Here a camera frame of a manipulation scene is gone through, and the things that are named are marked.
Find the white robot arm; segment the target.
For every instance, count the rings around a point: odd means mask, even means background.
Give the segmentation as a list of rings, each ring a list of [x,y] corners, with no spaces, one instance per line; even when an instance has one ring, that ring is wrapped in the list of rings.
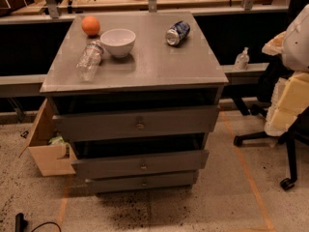
[[[309,72],[309,4],[298,14],[285,32],[268,43],[262,52],[280,55],[283,65],[296,72]]]

